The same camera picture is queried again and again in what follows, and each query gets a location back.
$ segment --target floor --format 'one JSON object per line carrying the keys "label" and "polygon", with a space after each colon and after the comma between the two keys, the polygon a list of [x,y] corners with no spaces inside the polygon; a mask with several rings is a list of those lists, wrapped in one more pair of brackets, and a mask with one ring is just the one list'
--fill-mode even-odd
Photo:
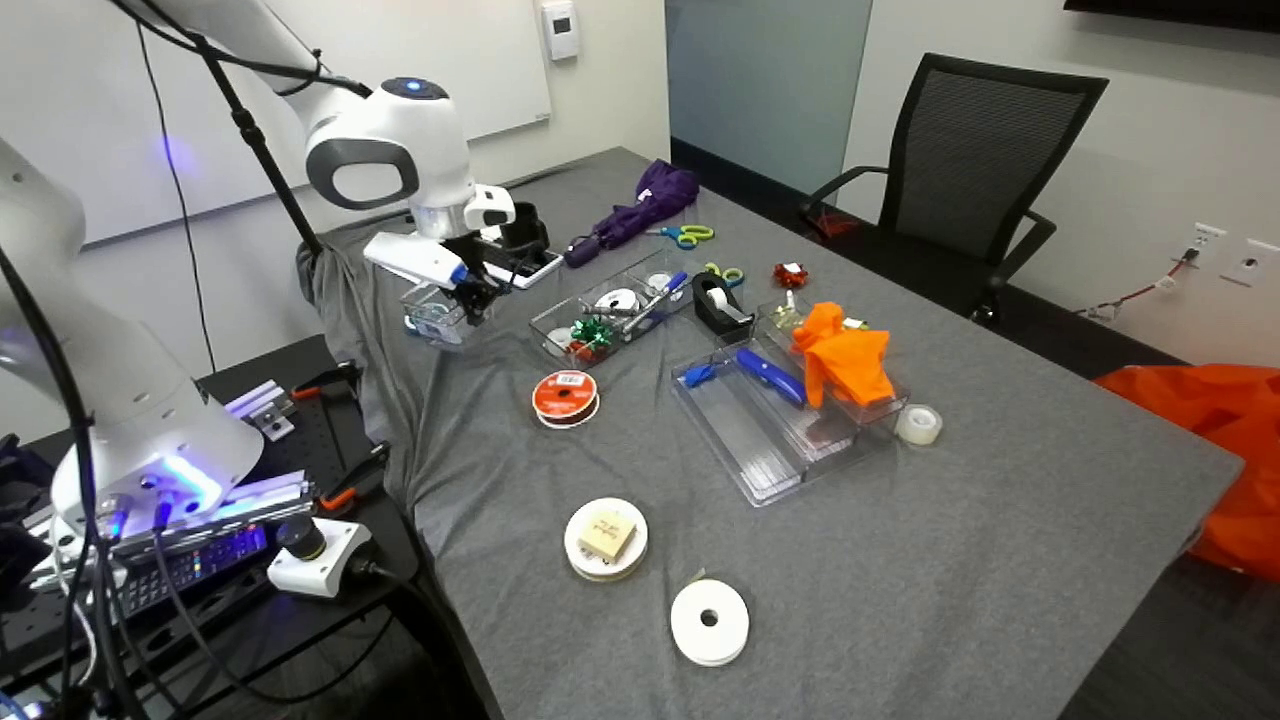
{"label": "floor", "polygon": [[[708,190],[731,197],[760,216],[798,228],[802,194],[765,175],[731,167],[708,152],[676,146],[676,162],[698,167]],[[1022,296],[1007,339],[1079,372],[1101,377],[1120,366],[1174,366],[1174,358],[1131,344],[1109,329],[1083,326],[1035,296]],[[325,683],[346,658],[363,647],[363,630],[321,644],[309,661],[266,680],[276,691],[305,691]],[[337,691],[268,707],[257,702],[228,702],[214,717],[442,717],[457,720],[431,658],[423,658],[400,630],[372,651],[372,661]],[[1280,717],[1280,588],[1253,585],[1212,566],[1178,562],[1154,598],[1139,604],[1124,635],[1092,669],[1065,714],[1069,720],[1253,720]]]}

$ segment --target gray tablecloth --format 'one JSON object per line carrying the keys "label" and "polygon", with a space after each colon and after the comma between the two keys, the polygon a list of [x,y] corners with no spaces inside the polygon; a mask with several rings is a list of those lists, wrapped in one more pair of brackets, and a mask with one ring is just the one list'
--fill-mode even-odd
{"label": "gray tablecloth", "polygon": [[[644,162],[609,152],[515,190],[556,243],[632,197]],[[825,296],[892,329],[888,370],[945,411],[935,447],[873,435],[775,507],[747,507],[673,394],[718,339],[681,317],[604,361],[604,408],[548,433],[534,385],[561,370],[527,317],[602,285],[660,241],[510,296],[465,358],[400,329],[400,282],[363,270],[372,228],[330,235],[316,310],[337,358],[370,370],[389,493],[413,507],[503,717],[1058,717],[1124,630],[1235,462],[1139,408],[892,288],[706,194],[688,255],[767,274],[805,262]],[[588,588],[564,522],[594,495],[647,512],[640,578]],[[752,607],[747,651],[681,661],[673,598],[727,580]]]}

